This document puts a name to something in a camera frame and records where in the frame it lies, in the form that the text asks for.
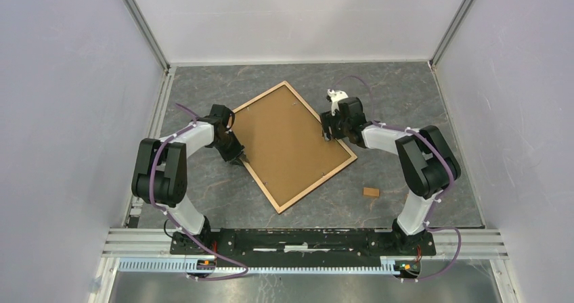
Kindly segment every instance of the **wooden frame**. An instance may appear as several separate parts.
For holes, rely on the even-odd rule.
[[[293,95],[305,106],[305,108],[311,114],[313,114],[313,116],[315,118],[317,118],[317,121],[320,122],[319,115],[315,112],[315,110],[313,110],[313,108],[311,108],[311,106],[297,93],[297,91],[295,91],[293,89],[293,87],[291,87],[291,85],[287,81],[283,81],[280,84],[270,88],[266,92],[264,92],[264,93],[258,95],[257,97],[251,99],[250,101],[247,101],[243,105],[237,107],[234,110],[234,112],[238,113],[240,110],[247,108],[248,106],[252,105],[256,101],[261,100],[265,96],[269,95],[270,93],[276,91],[277,89],[279,89],[281,87],[287,87],[289,89],[289,91],[291,93],[293,93]],[[251,174],[251,176],[253,176],[253,179],[255,180],[257,185],[261,188],[261,190],[265,194],[265,197],[267,197],[267,199],[271,202],[271,205],[273,205],[273,207],[275,208],[277,213],[282,213],[287,208],[291,207],[293,204],[298,202],[301,198],[305,197],[308,193],[313,191],[315,188],[319,187],[321,184],[325,183],[328,179],[333,177],[336,173],[338,173],[343,168],[350,165],[350,163],[352,163],[353,161],[355,161],[357,159],[357,155],[351,151],[351,149],[347,146],[347,144],[345,144],[341,140],[336,140],[336,142],[338,142],[338,144],[349,154],[349,158],[347,160],[345,160],[343,163],[339,164],[334,170],[331,170],[330,172],[326,173],[322,178],[320,178],[319,180],[314,182],[312,185],[308,186],[305,190],[303,190],[302,192],[300,192],[299,194],[294,196],[291,200],[289,200],[288,202],[286,202],[285,204],[282,204],[282,205],[279,205],[276,202],[275,198],[271,195],[268,188],[265,186],[264,182],[262,182],[262,180],[259,178],[257,173],[253,170],[252,166],[248,162],[243,162],[243,163],[244,163],[245,167],[247,168],[247,170],[249,171],[249,173]]]

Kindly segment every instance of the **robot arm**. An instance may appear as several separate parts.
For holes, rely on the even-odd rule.
[[[187,131],[169,141],[158,163],[154,179],[155,204],[164,208],[166,214],[192,235],[199,235],[200,239],[208,237],[210,227],[207,218],[185,195],[187,159],[201,147],[215,147],[226,162],[241,164],[240,160],[246,160],[244,147],[230,130],[234,116],[229,108],[213,105],[208,116],[189,123]],[[150,171],[154,157],[161,143],[168,138],[144,139],[139,144],[131,190],[148,204],[151,204]]]
[[[393,230],[400,234],[401,241],[423,232],[423,222],[435,196],[449,183],[440,161],[413,135],[385,124],[368,122],[359,98],[348,97],[344,91],[329,90],[327,100],[332,102],[331,111],[321,114],[326,141],[348,137],[351,143],[360,147],[381,149],[399,156],[409,193],[403,211],[393,223]],[[460,177],[460,166],[440,130],[431,125],[415,131],[437,149],[454,179]]]

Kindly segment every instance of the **gray marble floor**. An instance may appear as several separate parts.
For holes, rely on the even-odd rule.
[[[178,68],[175,72],[162,135],[185,126],[189,117],[174,103],[207,115],[213,103],[236,108],[287,80],[316,112],[330,109],[326,89],[355,74],[373,86],[375,117],[389,124],[438,126],[462,162],[439,90],[426,63],[288,64]],[[358,81],[340,88],[359,97],[370,115],[368,92]],[[277,214],[245,168],[225,164],[214,149],[201,149],[188,161],[187,195],[212,227],[390,227],[401,212],[407,187],[396,156],[351,145],[358,159],[282,214]],[[363,187],[381,196],[362,196]],[[164,216],[143,207],[139,227],[162,227]],[[463,171],[454,191],[436,209],[432,225],[478,227],[477,203]]]

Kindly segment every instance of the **black mounting plate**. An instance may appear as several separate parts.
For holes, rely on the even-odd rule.
[[[380,229],[221,229],[211,233],[211,248],[249,267],[380,266],[381,256],[435,256],[433,235],[397,249],[395,234]],[[321,250],[308,252],[302,250]],[[203,254],[185,235],[174,233],[171,254]],[[217,266],[234,266],[222,259]]]

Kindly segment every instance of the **white panel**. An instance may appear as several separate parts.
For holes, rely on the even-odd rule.
[[[136,0],[172,63],[427,60],[462,0]]]
[[[162,70],[122,0],[0,9],[0,302],[85,302]]]
[[[476,0],[438,77],[526,302],[572,302],[574,0]]]

